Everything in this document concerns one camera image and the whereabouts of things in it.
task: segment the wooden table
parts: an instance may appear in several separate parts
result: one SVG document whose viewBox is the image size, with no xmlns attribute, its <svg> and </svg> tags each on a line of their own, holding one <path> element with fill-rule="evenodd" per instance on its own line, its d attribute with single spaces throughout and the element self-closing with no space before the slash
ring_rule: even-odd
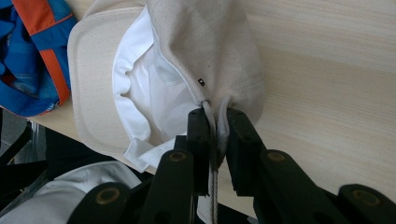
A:
<svg viewBox="0 0 396 224">
<path fill-rule="evenodd" d="M 92 0 L 68 0 L 81 19 Z M 396 2 L 243 0 L 265 67 L 256 129 L 330 192 L 360 183 L 396 201 Z M 78 140 L 72 102 L 41 125 Z M 234 196 L 226 165 L 219 201 L 255 216 Z"/>
</svg>

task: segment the gray string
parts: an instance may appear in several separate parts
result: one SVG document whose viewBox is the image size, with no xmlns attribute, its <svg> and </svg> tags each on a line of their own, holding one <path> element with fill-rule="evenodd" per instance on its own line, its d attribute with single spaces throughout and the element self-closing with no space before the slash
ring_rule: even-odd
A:
<svg viewBox="0 0 396 224">
<path fill-rule="evenodd" d="M 218 223 L 218 165 L 217 165 L 217 140 L 216 140 L 216 121 L 213 115 L 213 111 L 210 108 L 209 102 L 203 102 L 203 108 L 205 110 L 205 114 L 207 120 L 210 125 L 210 142 L 212 148 L 210 148 L 210 218 L 213 224 Z"/>
</svg>

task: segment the cap brim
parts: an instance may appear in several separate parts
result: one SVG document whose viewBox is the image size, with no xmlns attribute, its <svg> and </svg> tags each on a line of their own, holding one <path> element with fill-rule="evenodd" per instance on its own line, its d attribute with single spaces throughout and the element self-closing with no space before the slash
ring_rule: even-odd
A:
<svg viewBox="0 0 396 224">
<path fill-rule="evenodd" d="M 74 27 L 68 43 L 74 115 L 81 141 L 130 166 L 122 157 L 131 141 L 114 103 L 112 65 L 123 35 L 142 10 L 127 7 L 85 17 Z"/>
</svg>

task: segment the white fabric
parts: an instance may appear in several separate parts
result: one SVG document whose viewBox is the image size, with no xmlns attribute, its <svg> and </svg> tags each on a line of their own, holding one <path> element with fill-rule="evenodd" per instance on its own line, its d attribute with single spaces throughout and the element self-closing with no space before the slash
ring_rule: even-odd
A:
<svg viewBox="0 0 396 224">
<path fill-rule="evenodd" d="M 108 182 L 123 183 L 130 188 L 140 184 L 134 173 L 119 161 L 90 164 L 50 181 L 36 192 L 32 199 L 0 217 L 0 223 L 66 223 L 73 210 L 91 189 Z"/>
<path fill-rule="evenodd" d="M 149 164 L 157 168 L 161 155 L 173 149 L 176 135 L 187 131 L 187 116 L 198 106 L 180 74 L 163 60 L 158 45 L 153 46 L 146 7 L 116 52 L 113 93 L 120 120 L 131 139 L 124 158 L 139 172 Z M 143 156 L 151 150 L 150 156 Z"/>
</svg>

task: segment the blue fabric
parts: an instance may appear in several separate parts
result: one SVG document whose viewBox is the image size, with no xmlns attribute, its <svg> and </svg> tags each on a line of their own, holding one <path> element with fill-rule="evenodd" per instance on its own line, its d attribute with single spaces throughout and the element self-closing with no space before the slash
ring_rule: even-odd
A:
<svg viewBox="0 0 396 224">
<path fill-rule="evenodd" d="M 65 1 L 48 0 L 48 3 L 50 5 L 50 8 L 52 9 L 53 17 L 56 21 L 65 18 L 71 13 L 70 7 L 66 4 Z"/>
<path fill-rule="evenodd" d="M 44 64 L 21 18 L 15 21 L 4 65 L 16 78 L 12 87 L 31 96 L 37 95 L 39 73 Z"/>
<path fill-rule="evenodd" d="M 1 0 L 0 1 L 0 9 L 5 8 L 5 7 L 11 7 L 12 2 L 11 0 Z"/>
<path fill-rule="evenodd" d="M 56 21 L 70 15 L 64 0 L 48 1 Z M 66 46 L 76 23 L 70 17 L 29 36 L 11 1 L 0 0 L 0 105 L 16 115 L 32 117 L 58 104 L 58 92 L 39 50 L 53 49 L 70 90 Z"/>
</svg>

